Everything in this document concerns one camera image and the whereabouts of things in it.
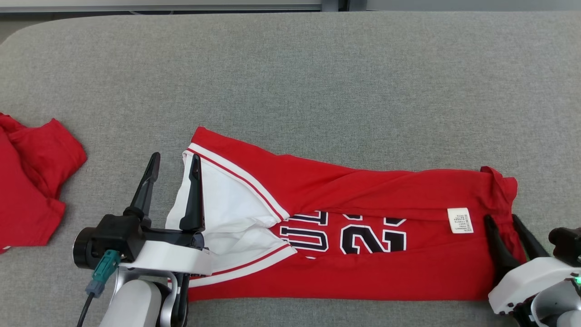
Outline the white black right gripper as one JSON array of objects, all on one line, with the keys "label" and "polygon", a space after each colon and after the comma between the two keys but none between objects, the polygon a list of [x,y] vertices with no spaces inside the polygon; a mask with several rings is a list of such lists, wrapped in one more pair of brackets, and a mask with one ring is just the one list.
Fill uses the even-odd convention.
[{"label": "white black right gripper", "polygon": [[488,243],[496,287],[488,294],[488,302],[494,314],[508,314],[513,307],[531,296],[552,287],[573,273],[580,274],[579,267],[568,265],[550,254],[524,225],[519,216],[512,214],[515,231],[529,262],[521,265],[504,244],[498,226],[491,215],[485,215],[485,233]]}]

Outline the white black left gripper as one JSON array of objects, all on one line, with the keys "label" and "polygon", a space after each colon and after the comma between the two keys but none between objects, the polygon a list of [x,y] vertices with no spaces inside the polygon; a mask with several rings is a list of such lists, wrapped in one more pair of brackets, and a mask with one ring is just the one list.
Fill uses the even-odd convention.
[{"label": "white black left gripper", "polygon": [[149,228],[153,186],[158,179],[161,154],[151,155],[143,177],[131,204],[123,211],[124,216],[135,216],[143,230],[145,242],[133,262],[123,259],[120,267],[148,271],[186,273],[201,276],[212,274],[212,253],[206,247],[201,232],[205,230],[203,202],[202,161],[199,155],[192,157],[187,179],[190,182],[185,214],[180,220],[180,230]]}]

